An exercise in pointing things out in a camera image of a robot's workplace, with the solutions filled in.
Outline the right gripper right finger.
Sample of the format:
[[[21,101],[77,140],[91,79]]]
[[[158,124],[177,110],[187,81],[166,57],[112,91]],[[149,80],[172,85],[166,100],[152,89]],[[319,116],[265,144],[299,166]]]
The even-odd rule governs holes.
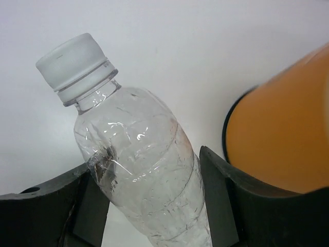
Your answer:
[[[205,146],[199,158],[214,246],[328,246],[328,188],[271,186]]]

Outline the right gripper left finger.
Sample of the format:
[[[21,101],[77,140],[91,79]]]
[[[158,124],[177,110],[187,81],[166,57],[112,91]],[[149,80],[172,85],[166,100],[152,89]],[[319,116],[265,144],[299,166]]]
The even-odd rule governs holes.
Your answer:
[[[101,246],[109,200],[86,165],[1,196],[1,246]]]

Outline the orange bin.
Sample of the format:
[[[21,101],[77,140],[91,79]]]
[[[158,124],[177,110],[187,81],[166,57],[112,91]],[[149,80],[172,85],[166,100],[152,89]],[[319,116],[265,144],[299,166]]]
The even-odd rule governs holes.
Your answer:
[[[226,161],[297,193],[328,187],[328,45],[242,95],[222,131]]]

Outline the clear bottle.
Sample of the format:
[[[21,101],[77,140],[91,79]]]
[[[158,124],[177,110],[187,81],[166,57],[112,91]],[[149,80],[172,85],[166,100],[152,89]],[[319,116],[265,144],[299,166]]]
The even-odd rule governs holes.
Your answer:
[[[101,191],[153,246],[212,246],[200,163],[167,105],[123,87],[89,33],[36,63],[63,104],[74,105],[74,136]]]

